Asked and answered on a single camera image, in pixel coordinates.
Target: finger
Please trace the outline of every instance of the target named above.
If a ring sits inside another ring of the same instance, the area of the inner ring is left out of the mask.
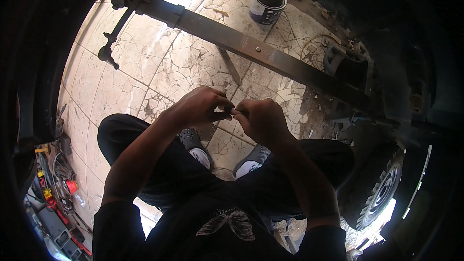
[[[240,101],[240,103],[237,104],[237,107],[235,107],[235,109],[238,111],[248,111],[250,109],[250,105],[253,102],[254,101],[250,99],[243,99]]]
[[[213,112],[211,115],[211,122],[219,121],[223,119],[227,119],[230,121],[232,120],[232,116],[227,112]]]
[[[226,107],[234,108],[235,105],[230,102],[228,98],[222,97],[222,96],[216,96],[214,99],[213,103],[214,107],[219,107],[222,106],[222,109],[224,110]]]
[[[245,117],[245,115],[236,114],[236,115],[233,116],[233,118],[240,123],[240,125],[243,128],[243,131],[245,132],[245,134],[247,134],[247,132],[250,130],[250,122]]]
[[[227,98],[227,96],[225,95],[224,92],[221,92],[221,91],[216,90],[216,89],[213,89],[213,88],[211,88],[211,90],[212,90],[213,92],[215,92],[217,95],[219,95],[219,96],[221,96],[221,97],[224,97],[224,98]]]
[[[243,113],[241,113],[241,112],[238,111],[238,110],[232,109],[232,110],[231,110],[231,114],[232,114],[232,115],[237,115],[237,114],[243,114]]]

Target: concrete floor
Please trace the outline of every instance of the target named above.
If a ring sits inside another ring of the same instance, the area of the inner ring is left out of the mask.
[[[181,4],[299,59],[301,47],[318,34],[336,35],[320,22],[288,4],[275,25],[260,26],[248,15],[251,0],[166,0]],[[72,141],[69,161],[77,174],[78,194],[85,207],[77,213],[90,226],[98,211],[109,165],[101,154],[96,135],[101,120],[113,113],[128,113],[151,123],[183,95],[200,86],[224,91],[233,103],[244,98],[272,98],[285,113],[287,125],[297,138],[333,137],[336,129],[322,120],[322,113],[305,85],[229,53],[242,84],[238,86],[216,47],[204,40],[168,28],[148,16],[133,14],[113,44],[119,70],[99,61],[98,50],[106,43],[125,9],[113,10],[109,0],[99,0],[86,17],[69,55],[62,79],[58,107],[67,104],[64,131]],[[324,39],[305,49],[303,61],[323,69]],[[200,132],[211,153],[216,175],[231,173],[254,141],[237,121],[220,121]],[[138,198],[145,234],[156,225],[161,212]]]

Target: wire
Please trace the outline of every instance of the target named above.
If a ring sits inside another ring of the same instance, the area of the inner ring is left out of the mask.
[[[56,174],[55,174],[55,163],[56,163],[56,161],[57,161],[58,155],[60,155],[60,154],[62,154],[62,152],[58,152],[58,153],[55,155],[55,158],[53,159],[53,165],[51,166],[52,173],[53,173],[52,177],[56,177],[56,179],[57,179],[57,181],[56,181],[53,185],[55,186],[55,190],[56,190],[56,192],[57,192],[58,198],[62,198],[62,197],[60,196],[60,192],[58,191],[58,188],[57,188],[57,182],[58,182],[60,179],[59,179],[59,178],[56,176]]]
[[[306,47],[310,42],[312,42],[313,40],[315,40],[316,38],[322,37],[322,36],[325,36],[325,37],[330,38],[331,40],[335,41],[337,44],[341,44],[341,42],[339,42],[338,39],[334,38],[333,36],[324,35],[324,34],[316,35],[316,36],[312,37],[310,40],[308,40],[308,41],[303,45],[303,47],[301,48],[301,50],[300,50],[300,61],[301,61],[302,58],[303,58],[303,50],[305,49],[305,47]]]

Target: metal bracket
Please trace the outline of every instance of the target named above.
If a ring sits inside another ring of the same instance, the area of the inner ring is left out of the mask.
[[[184,10],[185,6],[182,6],[180,4],[174,7],[171,15],[169,16],[169,20],[166,22],[167,26],[174,29],[175,25],[177,24],[177,21],[179,21],[179,18],[181,17]]]
[[[113,32],[111,32],[111,34],[109,34],[108,32],[103,33],[103,35],[108,39],[108,41],[98,51],[98,59],[100,61],[106,61],[108,64],[113,66],[115,70],[119,69],[119,64],[117,64],[111,56],[111,45],[116,42],[119,32],[121,32],[126,21],[129,19],[132,12],[134,12],[134,10],[141,2],[142,0],[134,0],[131,3],[131,5],[127,8],[127,10],[124,12],[123,16],[121,16],[121,18],[117,22],[115,28],[113,29]]]

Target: metal rod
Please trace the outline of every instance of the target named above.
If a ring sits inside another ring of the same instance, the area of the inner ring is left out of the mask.
[[[138,14],[146,14],[161,22],[170,22],[171,14],[178,7],[163,0],[149,0]],[[184,9],[175,27],[197,36],[220,48],[243,56],[298,83],[311,86],[353,107],[355,111],[370,113],[370,99],[363,92],[345,84],[340,79],[327,75],[310,65],[287,55],[259,40],[244,35],[212,19]]]

